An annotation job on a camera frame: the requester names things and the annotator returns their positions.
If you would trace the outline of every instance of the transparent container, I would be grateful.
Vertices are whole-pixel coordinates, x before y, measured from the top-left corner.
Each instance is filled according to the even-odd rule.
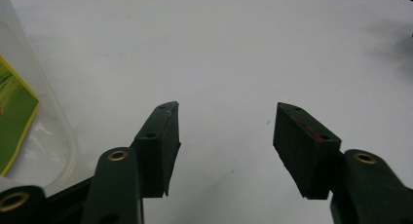
[[[16,70],[40,101],[19,154],[5,176],[17,184],[37,185],[47,194],[55,193],[73,169],[77,142],[10,0],[0,0],[0,56]]]

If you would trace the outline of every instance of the yellow edge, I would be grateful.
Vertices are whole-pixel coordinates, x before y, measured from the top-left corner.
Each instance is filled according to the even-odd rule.
[[[3,169],[1,172],[1,175],[6,174],[7,170],[12,166],[12,163],[15,161],[16,157],[18,156],[18,153],[20,151],[21,144],[23,143],[24,137],[27,134],[28,128],[31,125],[31,122],[33,122],[34,116],[36,115],[37,109],[39,108],[39,103],[37,103],[36,107],[34,108],[33,113],[31,113],[30,118],[27,121],[26,126],[24,127],[23,133],[21,134],[21,137],[19,139],[18,147],[16,147],[15,154],[13,155],[12,159],[9,161],[9,163],[6,165],[6,167]]]
[[[0,62],[4,64],[6,69],[8,69],[16,77],[16,79],[18,79],[18,81],[28,90],[28,92],[34,96],[34,98],[38,99],[34,91],[27,86],[27,84],[21,79],[18,73],[16,73],[16,71],[9,65],[9,63],[7,63],[7,61],[2,56],[0,56]]]

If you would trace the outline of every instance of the metal ring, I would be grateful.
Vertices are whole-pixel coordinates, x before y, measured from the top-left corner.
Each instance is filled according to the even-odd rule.
[[[377,163],[377,160],[373,156],[365,154],[365,153],[356,153],[355,158],[358,161],[360,161],[362,163],[366,163],[366,164],[376,164]]]
[[[115,151],[115,152],[109,154],[109,156],[107,156],[107,158],[112,162],[117,162],[117,161],[124,160],[127,156],[128,156],[127,151],[119,150],[119,151]]]
[[[0,212],[7,212],[23,205],[30,195],[26,192],[15,192],[0,201]]]

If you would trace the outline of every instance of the plastic container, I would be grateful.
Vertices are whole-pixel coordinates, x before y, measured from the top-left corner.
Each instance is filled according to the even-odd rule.
[[[37,94],[36,117],[6,177],[55,193],[75,163],[77,142],[25,37],[10,0],[0,0],[0,56]]]

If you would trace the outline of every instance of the green package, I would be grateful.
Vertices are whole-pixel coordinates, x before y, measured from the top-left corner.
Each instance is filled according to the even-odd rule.
[[[4,175],[19,153],[36,114],[39,100],[12,67],[0,57],[0,173]]]

